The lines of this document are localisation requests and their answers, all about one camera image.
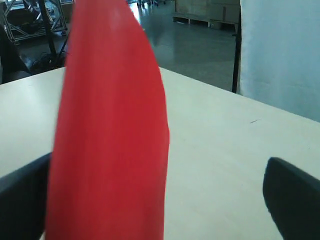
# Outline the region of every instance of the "white table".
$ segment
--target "white table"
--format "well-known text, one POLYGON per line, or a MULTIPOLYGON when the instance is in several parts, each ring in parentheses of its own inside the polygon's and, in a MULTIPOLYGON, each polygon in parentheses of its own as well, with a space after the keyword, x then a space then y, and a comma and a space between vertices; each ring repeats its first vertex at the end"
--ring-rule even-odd
MULTIPOLYGON (((320 123, 161 69, 171 133, 165 240, 282 239, 269 157, 320 178, 320 123)), ((0 85, 0 176, 52 150, 64 70, 0 85)))

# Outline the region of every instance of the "red object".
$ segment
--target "red object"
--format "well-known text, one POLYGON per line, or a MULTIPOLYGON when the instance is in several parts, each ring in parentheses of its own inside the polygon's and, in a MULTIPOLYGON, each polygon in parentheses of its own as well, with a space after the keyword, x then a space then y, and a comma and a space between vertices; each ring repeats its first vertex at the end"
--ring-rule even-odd
POLYGON ((124 0, 75 5, 46 240, 162 240, 169 128, 161 74, 124 0))

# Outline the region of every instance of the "white wall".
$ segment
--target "white wall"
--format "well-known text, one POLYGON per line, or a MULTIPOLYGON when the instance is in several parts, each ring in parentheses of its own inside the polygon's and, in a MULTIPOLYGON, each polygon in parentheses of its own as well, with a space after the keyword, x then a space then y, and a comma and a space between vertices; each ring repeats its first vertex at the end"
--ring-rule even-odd
POLYGON ((241 0, 240 92, 320 122, 320 0, 241 0))

